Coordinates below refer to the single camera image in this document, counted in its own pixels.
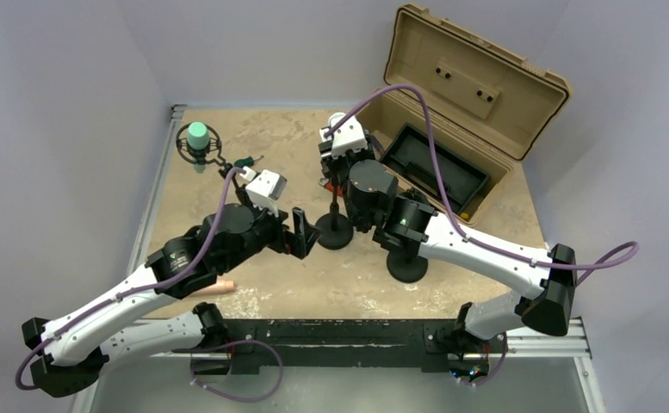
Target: tan case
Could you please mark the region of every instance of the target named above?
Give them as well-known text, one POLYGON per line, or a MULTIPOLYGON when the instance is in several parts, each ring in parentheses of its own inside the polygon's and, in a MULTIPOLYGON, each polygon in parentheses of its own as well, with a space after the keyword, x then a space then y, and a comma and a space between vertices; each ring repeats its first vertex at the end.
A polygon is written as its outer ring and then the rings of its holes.
MULTIPOLYGON (((460 217, 469 226, 483 216, 514 164, 527 156, 571 95, 563 77, 415 4, 398 9, 384 78, 420 89, 436 142, 490 175, 460 217)), ((382 96, 357 119, 386 148, 405 123, 425 133, 423 110, 410 91, 382 96)), ((395 175, 401 189, 411 187, 395 175)), ((443 210, 440 202, 431 202, 443 210)))

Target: microphone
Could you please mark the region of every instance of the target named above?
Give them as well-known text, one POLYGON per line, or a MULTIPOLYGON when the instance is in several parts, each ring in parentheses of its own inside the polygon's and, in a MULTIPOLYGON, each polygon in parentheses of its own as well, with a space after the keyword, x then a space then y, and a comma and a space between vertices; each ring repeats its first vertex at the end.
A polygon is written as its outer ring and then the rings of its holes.
POLYGON ((222 167, 227 162, 222 157, 220 135, 212 127, 202 122, 192 122, 180 127, 175 144, 179 156, 188 163, 192 163, 198 173, 202 173, 205 166, 211 163, 222 167), (214 157, 208 159, 211 152, 214 157))

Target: case lid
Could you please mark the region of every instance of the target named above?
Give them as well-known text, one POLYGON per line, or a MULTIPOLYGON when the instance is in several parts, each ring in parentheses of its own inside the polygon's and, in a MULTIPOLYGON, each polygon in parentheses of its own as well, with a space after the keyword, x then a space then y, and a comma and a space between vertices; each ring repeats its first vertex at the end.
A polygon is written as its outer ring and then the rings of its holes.
POLYGON ((518 161, 571 95, 563 77, 415 4, 398 9, 385 82, 417 86, 432 111, 518 161))

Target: red object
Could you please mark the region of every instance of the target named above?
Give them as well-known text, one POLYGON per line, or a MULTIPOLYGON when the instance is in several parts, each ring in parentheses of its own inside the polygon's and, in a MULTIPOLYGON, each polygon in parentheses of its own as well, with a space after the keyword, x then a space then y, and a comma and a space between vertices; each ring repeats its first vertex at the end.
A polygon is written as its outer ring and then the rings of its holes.
MULTIPOLYGON (((334 190, 334 187, 331 185, 331 183, 327 183, 327 184, 324 186, 324 188, 326 188, 326 190, 329 191, 329 192, 331 192, 332 190, 334 190)), ((339 188, 337 188, 337 189, 338 189, 338 191, 337 191, 337 195, 339 195, 339 196, 341 196, 341 197, 344 197, 344 195, 342 194, 342 187, 339 187, 339 188)))

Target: table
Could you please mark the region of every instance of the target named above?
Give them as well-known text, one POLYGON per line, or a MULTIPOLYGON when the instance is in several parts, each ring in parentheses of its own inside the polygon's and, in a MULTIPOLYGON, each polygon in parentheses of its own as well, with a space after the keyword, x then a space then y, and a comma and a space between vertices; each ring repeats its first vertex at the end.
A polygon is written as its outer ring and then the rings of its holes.
MULTIPOLYGON (((181 125, 200 121, 220 135, 228 161, 264 155, 255 169, 273 170, 288 179, 279 207, 301 207, 313 223, 327 213, 331 193, 318 184, 319 129, 331 110, 204 110, 188 109, 181 125)), ((480 231, 514 243, 541 247, 542 233, 521 166, 479 222, 480 231)), ((199 225, 214 213, 223 180, 216 168, 198 174, 176 153, 167 171, 149 253, 199 225)), ((235 202, 231 190, 229 202, 235 202)), ((223 317, 237 318, 433 318, 455 317, 462 304, 484 301, 507 291, 483 275, 445 262, 430 262, 418 283, 403 284, 385 267, 387 252, 356 233, 343 250, 319 246, 305 260, 264 250, 235 268, 225 279, 238 290, 222 296, 190 297, 150 313, 174 317, 201 301, 215 302, 223 317)))

